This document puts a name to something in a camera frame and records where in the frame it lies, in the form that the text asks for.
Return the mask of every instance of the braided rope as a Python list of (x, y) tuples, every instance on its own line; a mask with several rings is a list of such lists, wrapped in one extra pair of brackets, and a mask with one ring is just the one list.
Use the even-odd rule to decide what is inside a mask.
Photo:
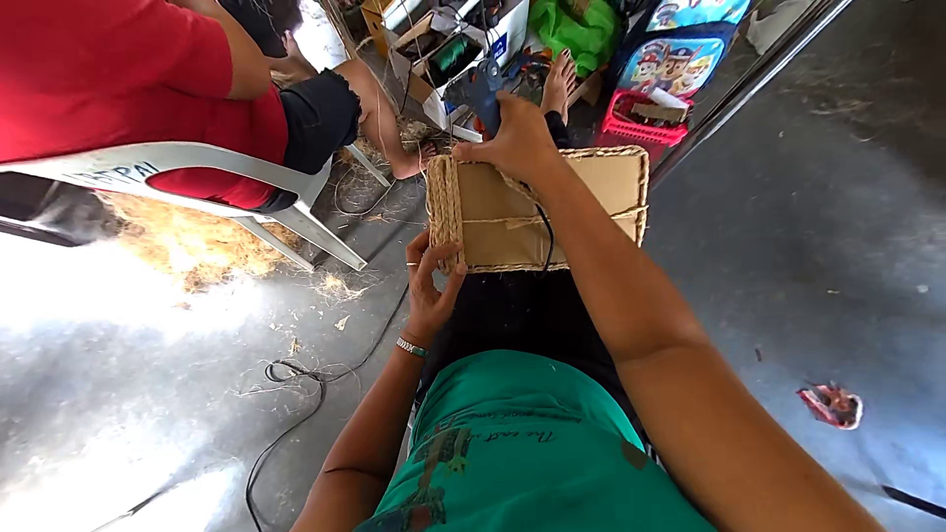
[[(581, 148), (577, 150), (561, 150), (567, 159), (582, 159), (584, 157), (614, 157), (636, 155), (640, 157), (641, 169), (638, 182), (638, 203), (621, 212), (611, 215), (612, 220), (636, 217), (635, 231), (631, 237), (638, 246), (643, 242), (644, 229), (647, 225), (647, 150), (640, 146), (618, 146), (613, 148)], [(511, 189), (529, 198), (541, 206), (538, 197), (529, 188), (518, 181), (503, 175), (503, 182)], [(464, 223), (505, 222), (507, 228), (520, 227), (530, 223), (540, 223), (538, 215), (528, 217), (496, 218), (491, 220), (464, 220), (460, 204), (460, 181), (457, 172), (457, 163), (449, 155), (437, 155), (430, 159), (427, 175), (427, 212), (430, 218), (430, 245), (439, 246), (450, 242), (463, 241)], [(465, 260), (463, 251), (459, 257), (450, 257), (440, 264), (440, 271), (445, 275), (453, 271), (457, 261)], [(544, 264), (492, 264), (469, 265), (472, 274), (515, 272), (520, 270), (541, 271)], [(554, 262), (549, 270), (563, 270), (569, 267), (566, 261)]]
[[(430, 158), (427, 166), (427, 214), (430, 218), (430, 247), (464, 241), (464, 219), (460, 209), (460, 182), (457, 164), (449, 155)], [(441, 261), (440, 271), (448, 275), (465, 260), (463, 250)]]

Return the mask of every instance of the hand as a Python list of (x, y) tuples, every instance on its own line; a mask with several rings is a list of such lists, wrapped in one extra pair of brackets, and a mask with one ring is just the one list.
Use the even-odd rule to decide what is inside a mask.
[(407, 247), (408, 262), (419, 262), (420, 265), (408, 266), (408, 275), (411, 278), (411, 316), (403, 331), (405, 340), (424, 349), (430, 348), (433, 335), (444, 326), (453, 313), (453, 304), (457, 302), (457, 294), (460, 293), (460, 287), (466, 277), (466, 264), (460, 262), (447, 278), (444, 292), (438, 292), (433, 286), (433, 271), (437, 269), (437, 263), (457, 253), (463, 246), (460, 243), (432, 249), (428, 249), (428, 246), (429, 229), (417, 235)]
[(306, 56), (302, 55), (302, 50), (299, 49), (299, 45), (288, 29), (283, 33), (283, 47), (286, 49), (286, 57), (267, 58), (270, 62), (272, 80), (277, 85), (288, 87), (315, 78), (319, 74), (312, 63), (308, 62)]
[(506, 176), (530, 186), (556, 166), (568, 165), (555, 147), (542, 112), (529, 101), (505, 91), (496, 93), (501, 122), (496, 138), (464, 142), (453, 148), (457, 161), (490, 163)]

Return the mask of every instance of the pink plastic basket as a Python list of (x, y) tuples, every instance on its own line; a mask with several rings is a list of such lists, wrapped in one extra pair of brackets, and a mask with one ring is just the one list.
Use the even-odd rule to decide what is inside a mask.
[[(604, 115), (604, 122), (601, 125), (601, 133), (598, 137), (598, 146), (611, 146), (618, 140), (615, 138), (625, 137), (635, 141), (641, 141), (641, 144), (647, 148), (647, 145), (658, 144), (661, 146), (676, 146), (683, 137), (687, 136), (689, 129), (686, 124), (680, 124), (672, 128), (659, 128), (655, 126), (644, 126), (625, 118), (630, 115), (631, 108), (635, 103), (647, 103), (651, 99), (643, 93), (627, 89), (618, 89), (614, 91), (611, 97), (611, 103), (607, 106), (607, 114)], [(693, 102), (683, 99), (689, 105)]]

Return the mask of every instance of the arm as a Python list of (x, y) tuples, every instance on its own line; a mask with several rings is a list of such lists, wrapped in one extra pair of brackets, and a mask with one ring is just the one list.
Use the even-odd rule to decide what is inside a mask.
[(557, 153), (538, 109), (499, 99), (496, 139), (454, 156), (539, 195), (647, 434), (704, 515), (723, 530), (881, 530), (749, 394), (670, 279)]
[[(446, 245), (427, 250), (428, 244), (429, 233), (424, 231), (408, 245), (407, 260), (415, 264), (408, 268), (411, 317), (401, 332), (405, 340), (424, 349), (430, 347), (433, 335), (453, 312), (466, 274), (465, 265), (458, 265), (444, 293), (437, 292), (432, 277), (437, 261), (460, 247)], [(394, 348), (381, 375), (328, 452), (291, 532), (347, 532), (375, 513), (394, 475), (423, 365), (423, 359)]]
[(230, 46), (233, 80), (229, 99), (256, 99), (270, 90), (270, 66), (245, 29), (217, 0), (167, 0), (219, 22)]

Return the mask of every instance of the concrete floor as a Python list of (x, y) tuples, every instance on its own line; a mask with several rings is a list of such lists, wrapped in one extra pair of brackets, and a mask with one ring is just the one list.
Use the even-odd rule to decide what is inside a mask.
[[(654, 191), (644, 246), (759, 401), (895, 531), (946, 530), (877, 489), (946, 505), (944, 15), (929, 0), (854, 3)], [(713, 90), (751, 61), (738, 44)], [(360, 360), (404, 289), (422, 186), (397, 185), (371, 222), (331, 214), (326, 189), (319, 212), (371, 258), (346, 277), (368, 290), (341, 303), (290, 270), (185, 297), (108, 242), (0, 235), (4, 530), (88, 532), (172, 487), (110, 532), (253, 530), (250, 466), (316, 400), (309, 383), (261, 391), (265, 361), (293, 338), (309, 367)], [(254, 492), (268, 530), (289, 528), (405, 317), (272, 455)], [(794, 395), (830, 380), (864, 399), (857, 431), (813, 420)]]

